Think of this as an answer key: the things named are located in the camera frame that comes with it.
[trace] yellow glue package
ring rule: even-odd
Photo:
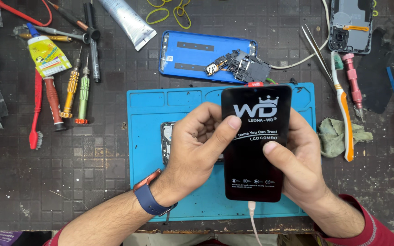
[[[48,37],[38,36],[28,40],[31,57],[42,77],[72,68],[71,63]]]

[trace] yellow screwdriver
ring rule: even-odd
[[[18,36],[25,39],[32,38],[30,33],[20,33]],[[52,41],[72,42],[72,38],[68,36],[53,36],[53,35],[41,35],[41,36],[48,37]]]
[[[69,77],[68,89],[67,89],[68,94],[66,96],[65,106],[63,108],[63,112],[60,112],[60,116],[63,118],[72,118],[71,109],[72,109],[72,104],[74,102],[74,95],[75,92],[77,91],[78,78],[80,76],[79,69],[81,67],[80,55],[81,55],[82,47],[80,47],[80,53],[78,55],[78,58],[75,59],[74,61],[74,65],[73,65],[74,69],[71,71]]]

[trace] green cloth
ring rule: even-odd
[[[320,152],[322,156],[333,158],[345,151],[345,123],[341,120],[326,118],[319,126]],[[354,144],[373,140],[364,126],[352,124]]]

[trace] gray phone back cover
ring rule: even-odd
[[[372,45],[373,0],[332,0],[329,49],[369,54]],[[369,31],[343,30],[345,25],[369,27]]]

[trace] crown logo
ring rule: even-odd
[[[273,103],[274,105],[277,105],[278,99],[279,99],[279,97],[276,97],[275,100],[271,100],[270,96],[267,96],[267,100],[261,100],[261,98],[259,98],[259,103]]]

